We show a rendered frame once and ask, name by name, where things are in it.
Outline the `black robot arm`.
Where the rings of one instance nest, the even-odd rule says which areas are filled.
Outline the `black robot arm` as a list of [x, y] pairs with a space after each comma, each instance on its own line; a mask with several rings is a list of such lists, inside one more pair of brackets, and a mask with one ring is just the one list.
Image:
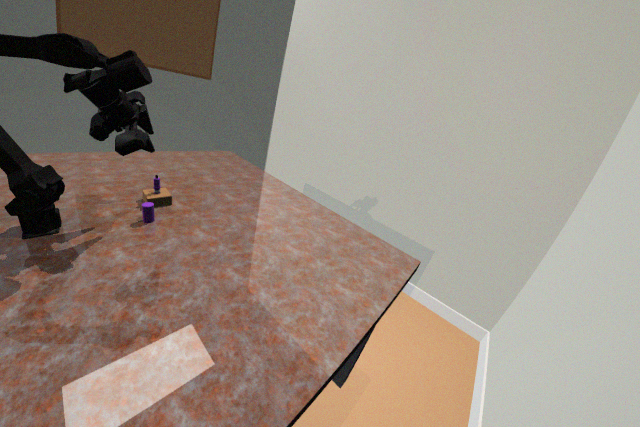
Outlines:
[[[78, 89], [96, 107], [115, 101], [122, 92], [152, 83], [151, 74], [135, 51], [109, 58], [92, 42], [67, 33], [23, 37], [0, 34], [0, 56], [39, 59], [46, 62], [83, 68], [79, 74], [64, 75], [64, 92]], [[101, 70], [89, 70], [95, 67]], [[87, 70], [88, 69], [88, 70]], [[121, 132], [107, 115], [94, 114], [89, 135], [104, 141], [113, 131]], [[61, 218], [55, 201], [65, 191], [65, 184], [50, 165], [35, 164], [0, 125], [0, 168], [7, 174], [15, 198], [5, 206], [10, 216], [18, 216], [22, 239], [59, 233]]]

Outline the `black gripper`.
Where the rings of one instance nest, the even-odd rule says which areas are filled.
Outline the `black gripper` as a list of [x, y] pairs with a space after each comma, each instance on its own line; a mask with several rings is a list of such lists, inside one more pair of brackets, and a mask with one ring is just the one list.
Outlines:
[[[120, 92], [120, 91], [119, 91]], [[136, 104], [139, 102], [143, 105]], [[150, 153], [155, 152], [150, 141], [149, 134], [153, 134], [150, 117], [145, 103], [145, 96], [139, 91], [130, 93], [120, 92], [117, 99], [110, 105], [98, 107], [97, 112], [101, 117], [107, 115], [125, 133], [115, 138], [115, 151], [122, 156], [143, 149]], [[137, 128], [137, 125], [144, 129]]]

